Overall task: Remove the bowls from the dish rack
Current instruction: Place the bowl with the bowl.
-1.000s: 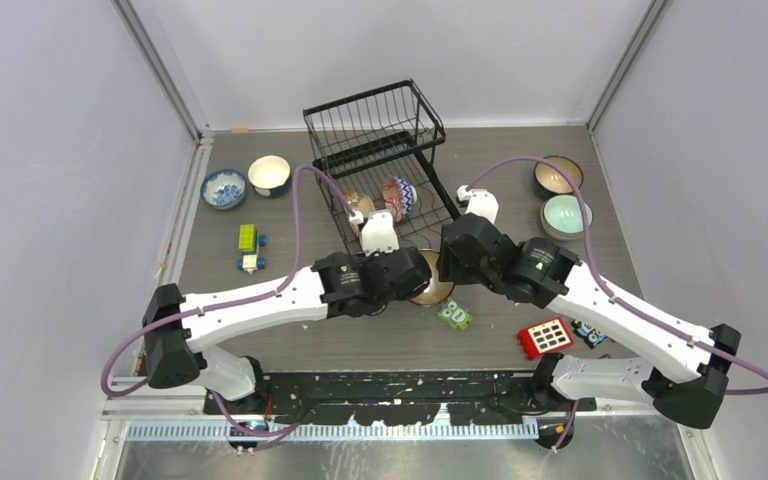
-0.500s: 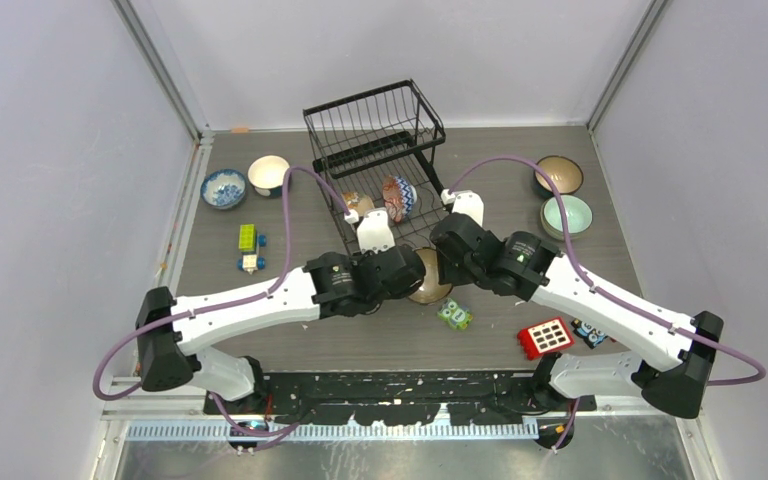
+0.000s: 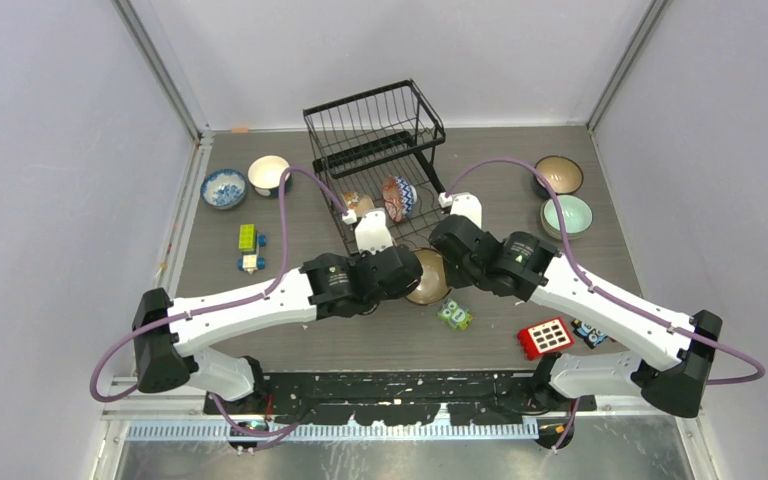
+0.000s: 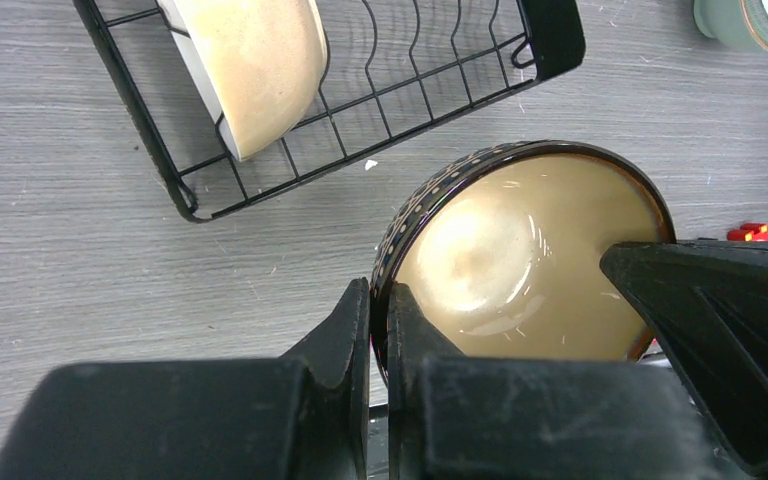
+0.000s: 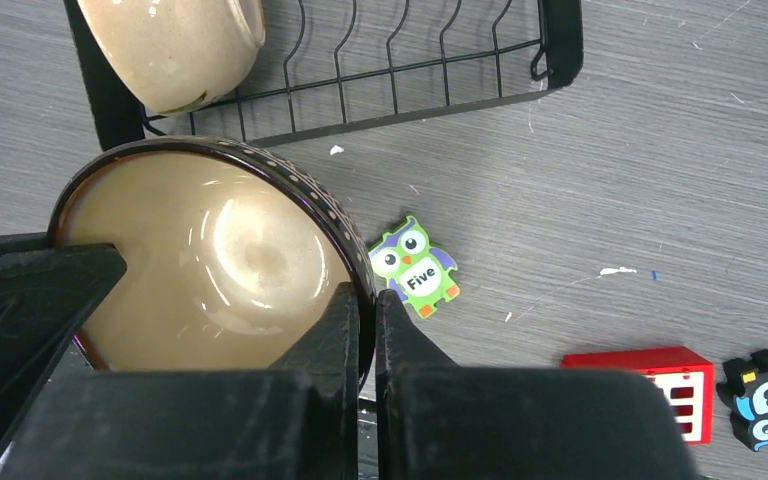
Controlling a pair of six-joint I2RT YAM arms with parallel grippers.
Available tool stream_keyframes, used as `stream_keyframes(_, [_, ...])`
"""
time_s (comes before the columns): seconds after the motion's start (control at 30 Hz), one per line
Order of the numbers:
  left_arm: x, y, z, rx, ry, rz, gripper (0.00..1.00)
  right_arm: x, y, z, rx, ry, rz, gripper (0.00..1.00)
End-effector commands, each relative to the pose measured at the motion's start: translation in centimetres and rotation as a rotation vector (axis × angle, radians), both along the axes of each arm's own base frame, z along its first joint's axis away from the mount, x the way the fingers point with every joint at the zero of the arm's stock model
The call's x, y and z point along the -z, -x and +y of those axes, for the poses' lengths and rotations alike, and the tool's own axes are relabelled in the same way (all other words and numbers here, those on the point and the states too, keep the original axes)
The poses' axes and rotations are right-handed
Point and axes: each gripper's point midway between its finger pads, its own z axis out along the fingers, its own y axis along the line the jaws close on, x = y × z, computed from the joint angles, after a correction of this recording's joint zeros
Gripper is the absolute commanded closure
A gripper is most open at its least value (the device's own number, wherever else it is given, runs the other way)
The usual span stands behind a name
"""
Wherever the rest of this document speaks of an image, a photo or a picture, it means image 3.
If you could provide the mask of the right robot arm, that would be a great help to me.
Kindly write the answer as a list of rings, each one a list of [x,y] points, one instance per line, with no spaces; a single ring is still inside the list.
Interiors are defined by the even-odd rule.
[[[461,215],[451,215],[430,235],[443,257],[449,284],[513,296],[581,320],[627,349],[620,354],[543,355],[530,399],[541,409],[589,395],[641,397],[676,417],[698,415],[722,320],[702,310],[693,316],[658,307],[602,281],[585,284],[576,263],[553,244],[522,231],[503,240]]]

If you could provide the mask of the cream bowl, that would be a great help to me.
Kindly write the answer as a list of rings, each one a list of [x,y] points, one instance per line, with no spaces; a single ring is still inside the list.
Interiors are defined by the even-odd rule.
[[[346,207],[353,211],[358,219],[361,219],[368,211],[376,208],[372,198],[364,193],[357,191],[343,192],[342,198]]]

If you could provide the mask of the blue white patterned bowl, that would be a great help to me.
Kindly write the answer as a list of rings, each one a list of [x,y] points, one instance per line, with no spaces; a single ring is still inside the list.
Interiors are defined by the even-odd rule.
[[[237,207],[246,193],[246,177],[235,169],[216,170],[208,174],[200,186],[201,199],[217,210]]]

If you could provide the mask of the black wire dish rack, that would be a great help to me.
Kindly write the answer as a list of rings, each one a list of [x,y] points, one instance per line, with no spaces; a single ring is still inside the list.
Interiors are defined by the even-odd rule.
[[[405,79],[302,110],[313,150],[312,169],[337,196],[355,193],[386,206],[384,184],[400,178],[417,199],[399,221],[387,218],[397,244],[429,245],[442,221],[446,186],[435,169],[444,123],[418,84]]]

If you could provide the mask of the mint green bowl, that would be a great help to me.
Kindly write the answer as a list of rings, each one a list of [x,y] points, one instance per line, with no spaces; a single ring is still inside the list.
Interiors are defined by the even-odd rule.
[[[593,223],[593,212],[590,206],[574,195],[559,195],[558,200],[568,239],[574,240],[582,237]],[[540,222],[550,237],[557,240],[562,239],[558,212],[552,199],[548,199],[542,204]]]

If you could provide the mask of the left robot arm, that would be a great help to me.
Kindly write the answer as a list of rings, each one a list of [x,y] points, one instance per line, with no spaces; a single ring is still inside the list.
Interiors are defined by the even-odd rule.
[[[216,343],[290,323],[351,318],[400,299],[420,283],[415,253],[391,246],[378,253],[325,253],[269,282],[198,298],[173,300],[162,288],[142,295],[132,323],[136,389],[154,394],[191,386],[258,412],[267,398],[261,370],[249,357],[214,350]]]

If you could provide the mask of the dark teal bowl white foot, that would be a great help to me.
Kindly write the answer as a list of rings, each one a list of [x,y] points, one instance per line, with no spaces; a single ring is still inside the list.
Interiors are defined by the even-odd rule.
[[[254,191],[260,196],[277,198],[281,175],[290,164],[277,155],[262,156],[254,160],[248,168],[248,180]]]

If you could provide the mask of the brown rimmed bowl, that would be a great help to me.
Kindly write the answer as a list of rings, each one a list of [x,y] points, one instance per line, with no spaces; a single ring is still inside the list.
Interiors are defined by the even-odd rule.
[[[443,300],[450,292],[441,254],[431,248],[413,251],[419,260],[423,273],[419,284],[406,296],[406,300],[420,306],[435,304]]]

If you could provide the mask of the teal bowl tan interior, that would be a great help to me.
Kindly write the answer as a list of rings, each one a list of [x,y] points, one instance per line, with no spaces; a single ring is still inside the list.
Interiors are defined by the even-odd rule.
[[[535,164],[536,170],[549,181],[558,195],[576,193],[584,183],[584,172],[572,159],[559,155],[541,158]]]

